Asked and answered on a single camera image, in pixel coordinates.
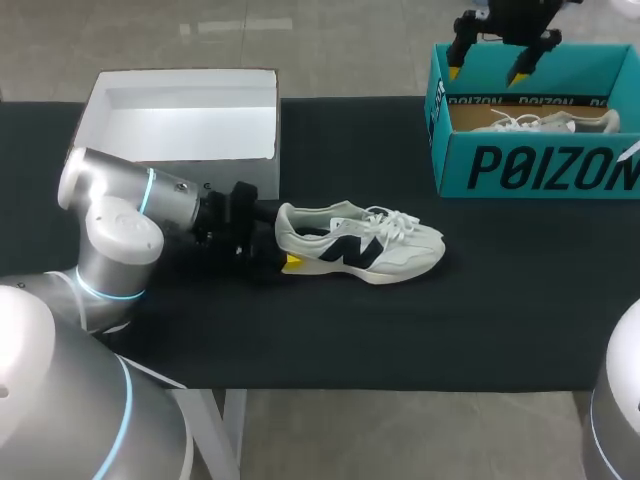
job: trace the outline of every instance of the table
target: table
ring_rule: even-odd
[[[422,104],[284,99],[281,196],[417,216],[444,233],[434,271],[383,287],[346,276],[256,285],[169,242],[110,346],[190,388],[590,389],[638,296],[637,204],[439,198]],[[0,104],[2,275],[76,261],[78,227],[56,191],[81,110]]]

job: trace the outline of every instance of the gray floor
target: gray floor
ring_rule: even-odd
[[[284,96],[421,95],[470,0],[0,0],[7,100],[85,100],[100,69],[269,66]],[[632,42],[607,0],[560,12],[574,41]]]
[[[578,480],[572,395],[281,392],[249,397],[245,480]]]
[[[423,95],[469,0],[0,0],[5,100],[87,98],[101,69],[278,67],[283,96]],[[631,42],[606,0],[565,38]],[[252,392],[248,480],[581,478],[570,393]]]

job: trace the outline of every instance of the new balance sneaker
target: new balance sneaker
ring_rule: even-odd
[[[346,272],[372,284],[397,283],[431,270],[445,251],[442,234],[410,215],[350,202],[327,208],[280,207],[278,246],[287,252],[283,272]]]
[[[476,128],[474,132],[545,132],[545,133],[618,133],[620,115],[609,110],[601,117],[576,117],[567,112],[558,112],[540,118],[537,115],[521,115],[513,118],[499,110],[491,110],[503,118],[488,127]]]

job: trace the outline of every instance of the black n logo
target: black n logo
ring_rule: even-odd
[[[320,255],[320,260],[325,262],[335,262],[342,258],[345,265],[350,267],[367,269],[380,256],[382,245],[377,238],[374,238],[364,252],[360,252],[362,239],[353,235],[340,237],[325,252]]]

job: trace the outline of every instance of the shoelace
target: shoelace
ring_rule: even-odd
[[[376,212],[376,210],[382,210],[384,213]],[[403,241],[420,223],[419,218],[384,207],[369,207],[366,212],[364,220],[368,222],[368,225],[365,231],[383,236],[385,249],[393,240]]]
[[[498,122],[493,124],[494,128],[499,132],[513,131],[513,130],[531,130],[531,129],[536,129],[540,126],[540,117],[538,117],[537,115],[533,115],[531,113],[525,113],[524,115],[520,115],[518,118],[513,118],[512,116],[504,112],[501,112],[500,110],[494,110],[492,108],[491,111],[493,113],[497,113],[498,115],[502,115],[505,119],[509,120],[509,122],[506,125],[501,125],[500,123],[498,123],[498,122],[504,121],[504,119],[498,120]],[[533,122],[530,122],[530,123],[522,122],[522,120],[531,119],[531,118],[534,119]]]

